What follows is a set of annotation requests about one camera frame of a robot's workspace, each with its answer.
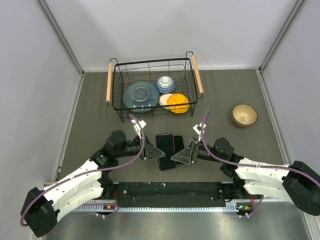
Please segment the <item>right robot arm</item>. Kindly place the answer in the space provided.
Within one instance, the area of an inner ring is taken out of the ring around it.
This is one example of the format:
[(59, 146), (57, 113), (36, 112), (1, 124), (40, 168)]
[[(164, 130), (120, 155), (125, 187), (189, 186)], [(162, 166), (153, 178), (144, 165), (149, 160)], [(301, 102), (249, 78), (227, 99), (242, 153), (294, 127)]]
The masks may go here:
[(221, 137), (213, 146), (192, 139), (171, 160), (191, 164), (197, 160), (221, 162), (220, 170), (233, 179), (233, 192), (239, 198), (260, 195), (294, 204), (301, 211), (320, 214), (320, 176), (306, 163), (268, 164), (237, 155), (229, 141)]

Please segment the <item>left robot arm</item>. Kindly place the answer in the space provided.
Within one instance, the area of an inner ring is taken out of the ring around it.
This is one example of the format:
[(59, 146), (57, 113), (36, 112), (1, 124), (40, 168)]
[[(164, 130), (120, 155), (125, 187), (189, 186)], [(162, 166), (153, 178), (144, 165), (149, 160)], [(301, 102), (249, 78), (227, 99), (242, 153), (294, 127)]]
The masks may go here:
[(165, 153), (150, 143), (144, 133), (127, 140), (123, 131), (115, 130), (104, 146), (78, 169), (43, 189), (31, 189), (21, 209), (20, 224), (29, 227), (36, 237), (42, 237), (74, 209), (90, 200), (106, 199), (113, 194), (109, 172), (121, 168), (120, 158), (146, 161), (163, 156)]

